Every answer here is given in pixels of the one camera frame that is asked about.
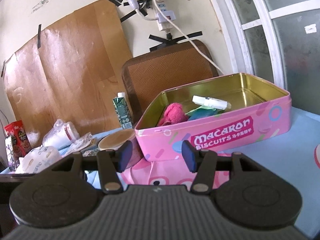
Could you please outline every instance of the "plastic wrapper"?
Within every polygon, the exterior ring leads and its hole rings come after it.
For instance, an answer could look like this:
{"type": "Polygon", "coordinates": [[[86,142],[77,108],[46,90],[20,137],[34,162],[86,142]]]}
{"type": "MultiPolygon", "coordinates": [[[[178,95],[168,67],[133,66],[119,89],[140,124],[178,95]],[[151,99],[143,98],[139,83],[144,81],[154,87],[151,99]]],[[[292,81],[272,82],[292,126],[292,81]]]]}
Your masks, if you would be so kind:
{"type": "Polygon", "coordinates": [[[64,156],[70,153],[78,152],[86,148],[91,143],[91,140],[92,140],[92,134],[90,132],[86,133],[84,136],[82,136],[81,138],[79,138],[73,144],[70,145],[69,149],[66,151],[64,156]]]}
{"type": "Polygon", "coordinates": [[[53,146],[58,150],[61,150],[77,139],[80,135],[77,132],[75,126],[72,122],[63,122],[63,120],[58,119],[53,128],[43,137],[43,146],[53,146]]]}
{"type": "Polygon", "coordinates": [[[20,157],[15,173],[39,173],[61,159],[59,151],[52,146],[40,146],[20,157]]]}

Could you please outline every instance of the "white wall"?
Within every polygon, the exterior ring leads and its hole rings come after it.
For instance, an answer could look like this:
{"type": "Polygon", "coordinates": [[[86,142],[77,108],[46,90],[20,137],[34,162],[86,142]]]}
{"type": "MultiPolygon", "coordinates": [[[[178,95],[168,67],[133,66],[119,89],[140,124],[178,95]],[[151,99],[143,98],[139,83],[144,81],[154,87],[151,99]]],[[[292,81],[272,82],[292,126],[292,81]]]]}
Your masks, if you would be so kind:
{"type": "MultiPolygon", "coordinates": [[[[96,0],[49,0],[42,8],[32,13],[33,7],[40,1],[2,0],[0,2],[0,65],[37,34],[39,24],[44,29],[74,10],[96,0]]],[[[232,73],[227,46],[210,0],[166,0],[166,5],[168,9],[174,10],[177,17],[175,23],[185,34],[203,32],[203,36],[197,39],[207,45],[214,62],[225,74],[232,73]]],[[[130,11],[129,6],[118,8],[120,17],[130,11]]],[[[150,16],[153,15],[151,9],[148,12],[150,16]]],[[[150,34],[165,38],[165,33],[159,32],[155,22],[144,21],[138,15],[124,21],[122,27],[134,57],[148,53],[150,47],[159,44],[148,39],[150,34]]],[[[173,38],[181,36],[176,30],[172,31],[172,35],[173,38]]],[[[2,81],[0,108],[12,122],[14,115],[4,93],[2,81]]]]}

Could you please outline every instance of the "ribbed black surface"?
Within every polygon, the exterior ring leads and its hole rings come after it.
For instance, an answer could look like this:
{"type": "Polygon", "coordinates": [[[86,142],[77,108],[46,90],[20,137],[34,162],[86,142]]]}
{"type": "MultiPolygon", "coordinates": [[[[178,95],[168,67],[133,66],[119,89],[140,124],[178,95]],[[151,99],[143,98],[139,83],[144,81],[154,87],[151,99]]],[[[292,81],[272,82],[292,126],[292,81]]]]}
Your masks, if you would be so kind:
{"type": "Polygon", "coordinates": [[[58,229],[19,226],[4,240],[306,240],[294,227],[254,231],[222,217],[207,197],[184,186],[129,186],[106,196],[79,223],[58,229]]]}

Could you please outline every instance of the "white cable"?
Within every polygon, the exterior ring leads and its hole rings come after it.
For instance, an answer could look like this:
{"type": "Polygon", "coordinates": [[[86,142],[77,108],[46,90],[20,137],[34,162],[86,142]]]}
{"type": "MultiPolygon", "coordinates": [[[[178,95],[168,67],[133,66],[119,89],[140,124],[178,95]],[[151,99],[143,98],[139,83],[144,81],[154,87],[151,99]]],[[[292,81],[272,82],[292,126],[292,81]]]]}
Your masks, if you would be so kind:
{"type": "Polygon", "coordinates": [[[182,30],[180,30],[180,28],[179,28],[177,25],[175,25],[171,20],[169,20],[169,19],[164,15],[164,13],[160,10],[159,6],[157,5],[156,0],[153,0],[153,4],[156,6],[156,9],[159,11],[159,13],[161,13],[161,15],[164,17],[164,19],[166,19],[169,23],[171,23],[172,26],[175,27],[175,28],[187,39],[187,41],[189,41],[189,42],[192,44],[193,47],[195,47],[196,51],[198,51],[198,53],[199,53],[202,57],[204,57],[207,61],[209,61],[216,69],[218,69],[218,70],[224,75],[223,71],[222,71],[211,59],[209,59],[205,54],[203,54],[203,53],[200,51],[200,49],[196,46],[196,44],[194,44],[194,42],[193,42],[187,35],[185,35],[185,34],[182,32],[182,30]]]}
{"type": "Polygon", "coordinates": [[[145,17],[141,11],[139,11],[139,9],[135,9],[136,13],[139,14],[140,16],[142,16],[143,19],[147,20],[147,21],[156,21],[158,20],[158,18],[148,18],[148,17],[145,17]]]}

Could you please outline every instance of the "blue circle on tin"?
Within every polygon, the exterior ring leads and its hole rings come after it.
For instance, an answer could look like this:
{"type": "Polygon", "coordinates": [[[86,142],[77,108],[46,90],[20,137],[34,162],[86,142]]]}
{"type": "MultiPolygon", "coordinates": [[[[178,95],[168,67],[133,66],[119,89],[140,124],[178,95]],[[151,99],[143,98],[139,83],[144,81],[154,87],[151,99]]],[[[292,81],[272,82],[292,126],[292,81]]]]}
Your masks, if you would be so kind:
{"type": "Polygon", "coordinates": [[[274,106],[274,107],[272,107],[272,108],[270,109],[269,119],[270,119],[272,122],[278,121],[279,118],[280,118],[280,116],[281,116],[281,114],[282,114],[282,108],[281,108],[280,106],[274,106]],[[275,110],[275,109],[279,109],[279,115],[278,115],[276,118],[273,118],[273,117],[272,117],[272,112],[273,112],[273,110],[275,110]]]}

